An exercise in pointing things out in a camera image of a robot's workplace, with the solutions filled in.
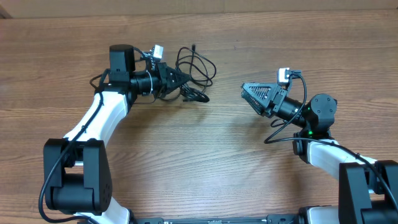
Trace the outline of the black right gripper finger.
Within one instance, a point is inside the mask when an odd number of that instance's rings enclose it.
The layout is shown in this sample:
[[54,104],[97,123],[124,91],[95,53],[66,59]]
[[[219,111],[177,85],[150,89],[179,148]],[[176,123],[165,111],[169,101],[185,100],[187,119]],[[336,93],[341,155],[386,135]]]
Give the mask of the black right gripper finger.
[[261,101],[267,98],[267,90],[258,90],[250,93],[243,90],[241,96],[249,103],[258,115],[265,116],[265,107],[261,104]]
[[243,83],[241,96],[248,102],[253,101],[261,105],[266,105],[271,101],[271,97],[278,89],[276,83]]

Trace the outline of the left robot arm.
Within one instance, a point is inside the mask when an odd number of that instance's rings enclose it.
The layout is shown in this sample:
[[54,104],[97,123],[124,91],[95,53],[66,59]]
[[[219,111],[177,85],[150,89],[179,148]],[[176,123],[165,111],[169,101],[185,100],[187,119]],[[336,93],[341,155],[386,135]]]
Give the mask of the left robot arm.
[[106,145],[139,95],[164,97],[190,80],[164,63],[162,54],[159,45],[148,52],[128,44],[110,46],[110,67],[96,76],[89,110],[64,137],[44,145],[38,206],[46,222],[135,222],[131,210],[113,197]]

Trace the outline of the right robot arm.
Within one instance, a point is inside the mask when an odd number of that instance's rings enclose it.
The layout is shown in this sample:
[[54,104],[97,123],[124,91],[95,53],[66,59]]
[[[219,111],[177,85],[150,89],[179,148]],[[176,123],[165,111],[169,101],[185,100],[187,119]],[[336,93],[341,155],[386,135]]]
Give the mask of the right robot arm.
[[331,136],[335,99],[318,94],[304,104],[276,83],[243,83],[242,89],[257,114],[300,127],[290,138],[295,155],[338,180],[338,204],[301,208],[295,223],[397,223],[397,162],[364,157]]

